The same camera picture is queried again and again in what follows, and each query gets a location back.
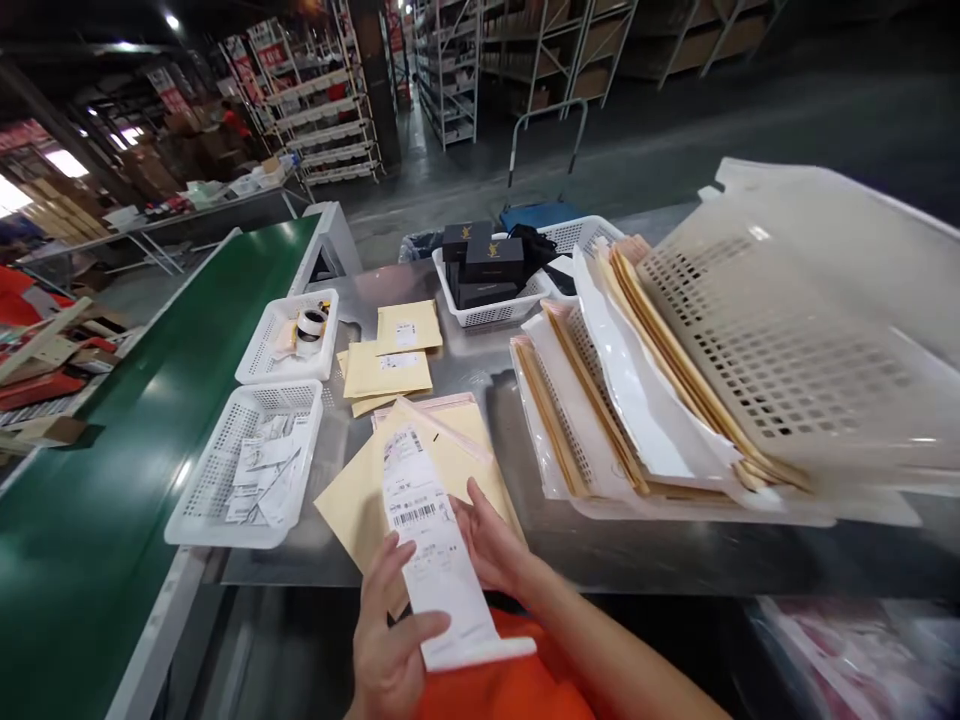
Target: green conveyor belt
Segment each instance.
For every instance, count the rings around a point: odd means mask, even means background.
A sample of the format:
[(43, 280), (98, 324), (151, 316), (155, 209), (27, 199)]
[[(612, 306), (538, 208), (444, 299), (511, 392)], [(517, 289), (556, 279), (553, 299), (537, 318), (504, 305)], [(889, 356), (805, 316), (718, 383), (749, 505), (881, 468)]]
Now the green conveyor belt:
[(170, 567), (163, 530), (319, 216), (235, 237), (0, 498), (0, 716), (100, 720)]

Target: packing tape roll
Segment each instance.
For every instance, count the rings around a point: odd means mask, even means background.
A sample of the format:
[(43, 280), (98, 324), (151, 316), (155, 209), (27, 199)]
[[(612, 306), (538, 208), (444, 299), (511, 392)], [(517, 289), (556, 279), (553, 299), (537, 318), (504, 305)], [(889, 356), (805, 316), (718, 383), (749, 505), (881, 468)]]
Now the packing tape roll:
[(326, 317), (324, 313), (321, 313), (318, 310), (306, 310), (297, 317), (297, 327), (303, 330), (308, 335), (317, 335), (318, 337), (323, 334), (323, 324), (326, 322)]
[(320, 352), (323, 347), (323, 341), (318, 335), (311, 335), (303, 330), (297, 330), (297, 355), (300, 357), (310, 357)]

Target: yellow padded envelope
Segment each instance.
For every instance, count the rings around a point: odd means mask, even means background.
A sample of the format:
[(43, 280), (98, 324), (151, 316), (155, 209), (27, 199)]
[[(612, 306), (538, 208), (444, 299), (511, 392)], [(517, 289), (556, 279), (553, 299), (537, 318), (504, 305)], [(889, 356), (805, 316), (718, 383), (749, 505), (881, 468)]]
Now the yellow padded envelope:
[[(343, 377), (347, 377), (347, 368), (349, 367), (347, 356), (350, 354), (349, 350), (343, 350), (337, 353), (337, 364), (340, 365), (340, 372), (343, 373)], [(353, 410), (354, 417), (360, 417), (365, 412), (370, 412), (371, 410), (376, 410), (378, 407), (392, 403), (398, 397), (403, 397), (404, 393), (391, 393), (389, 395), (374, 395), (373, 397), (364, 398), (363, 400), (357, 400), (350, 404), (350, 409)]]
[(443, 345), (443, 336), (433, 300), (389, 305), (377, 311), (377, 355), (440, 345)]
[(376, 342), (350, 343), (345, 398), (390, 395), (433, 387), (427, 355), (422, 350), (377, 356)]
[[(487, 426), (475, 403), (438, 408), (431, 411), (431, 415), (490, 453), (493, 452)], [(378, 424), (373, 437), (314, 501), (317, 510), (343, 543), (360, 572), (366, 570), (388, 532), (383, 512), (383, 445), (406, 423), (412, 423), (417, 434), (427, 439), (426, 447), (447, 492), (469, 503), (467, 479), (472, 476), (500, 517), (522, 540), (520, 521), (496, 462), (482, 463), (446, 435), (431, 432), (424, 423), (411, 419), (403, 408), (394, 406), (386, 419)], [(395, 597), (391, 607), (395, 612), (392, 614), (397, 616), (407, 602), (402, 580), (393, 593)]]

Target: barcode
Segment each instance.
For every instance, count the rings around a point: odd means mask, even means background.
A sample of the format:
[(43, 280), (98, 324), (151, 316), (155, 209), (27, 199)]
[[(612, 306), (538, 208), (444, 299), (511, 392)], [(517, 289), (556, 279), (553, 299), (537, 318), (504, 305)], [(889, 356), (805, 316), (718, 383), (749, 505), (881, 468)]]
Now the barcode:
[(415, 520), (422, 520), (425, 517), (433, 515), (437, 511), (436, 505), (430, 503), (429, 505), (424, 505), (423, 507), (414, 508), (409, 512), (400, 513), (399, 515), (394, 516), (393, 524), (394, 525), (409, 525)]

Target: metal table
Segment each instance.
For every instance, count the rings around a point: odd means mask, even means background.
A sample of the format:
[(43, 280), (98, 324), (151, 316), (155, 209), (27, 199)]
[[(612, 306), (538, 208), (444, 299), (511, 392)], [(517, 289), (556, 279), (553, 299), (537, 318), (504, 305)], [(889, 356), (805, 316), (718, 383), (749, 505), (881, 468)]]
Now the metal table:
[(284, 204), (287, 207), (287, 210), (290, 212), (291, 218), (296, 220), (300, 217), (297, 214), (297, 211), (294, 209), (292, 203), (290, 202), (290, 195), (298, 199), (299, 201), (306, 203), (307, 205), (313, 202), (312, 195), (310, 194), (309, 188), (307, 188), (307, 196), (303, 197), (294, 188), (298, 190), (303, 189), (303, 184), (300, 182), (299, 177), (296, 173), (288, 174), (283, 182), (272, 188), (265, 188), (258, 190), (250, 195), (245, 195), (244, 197), (236, 198), (233, 200), (227, 200), (226, 202), (218, 203), (209, 208), (204, 208), (202, 210), (195, 210), (191, 213), (186, 213), (184, 215), (176, 215), (174, 217), (169, 217), (164, 220), (158, 220), (156, 222), (148, 223), (141, 227), (130, 228), (129, 230), (124, 230), (122, 232), (114, 233), (113, 235), (108, 235), (107, 237), (97, 238), (96, 240), (90, 240), (89, 242), (83, 243), (81, 245), (68, 245), (60, 247), (51, 247), (50, 245), (44, 246), (39, 250), (36, 250), (32, 253), (24, 255), (22, 258), (17, 259), (16, 263), (27, 272), (29, 275), (42, 280), (43, 282), (51, 285), (53, 288), (57, 289), (59, 292), (73, 297), (69, 292), (69, 287), (62, 287), (56, 282), (56, 278), (47, 277), (46, 274), (39, 271), (32, 265), (36, 265), (40, 262), (46, 262), (54, 260), (56, 258), (63, 258), (65, 261), (65, 268), (67, 270), (67, 285), (69, 286), (69, 278), (72, 277), (72, 259), (71, 257), (78, 252), (83, 252), (87, 250), (93, 250), (98, 247), (116, 243), (120, 240), (130, 240), (140, 248), (140, 251), (143, 253), (144, 260), (141, 263), (136, 263), (134, 265), (128, 265), (122, 268), (118, 268), (116, 271), (128, 270), (133, 267), (139, 267), (140, 265), (146, 265), (152, 263), (160, 267), (168, 275), (182, 274), (184, 268), (181, 267), (176, 260), (174, 260), (169, 253), (167, 253), (160, 243), (158, 243), (150, 233), (156, 233), (159, 230), (164, 228), (171, 227), (173, 225), (178, 225), (180, 223), (192, 222), (203, 217), (214, 215), (217, 213), (223, 213), (230, 210), (237, 210), (240, 206), (246, 205), (252, 201), (260, 200), (269, 196), (279, 195), (283, 198)]
[[(624, 218), (656, 243), (694, 205)], [(924, 527), (840, 522), (830, 529), (693, 522), (602, 522), (544, 498), (508, 343), (519, 322), (461, 328), (429, 260), (318, 283), (340, 294), (337, 351), (373, 340), (377, 308), (434, 298), (444, 347), (430, 356), (434, 395), (469, 391), (490, 430), (530, 548), (582, 590), (721, 596), (859, 595), (960, 598), (960, 500), (908, 496)], [(360, 573), (313, 506), (372, 434), (353, 419), (334, 369), (300, 522), (270, 551), (221, 553), (219, 581), (238, 585), (358, 586)]]

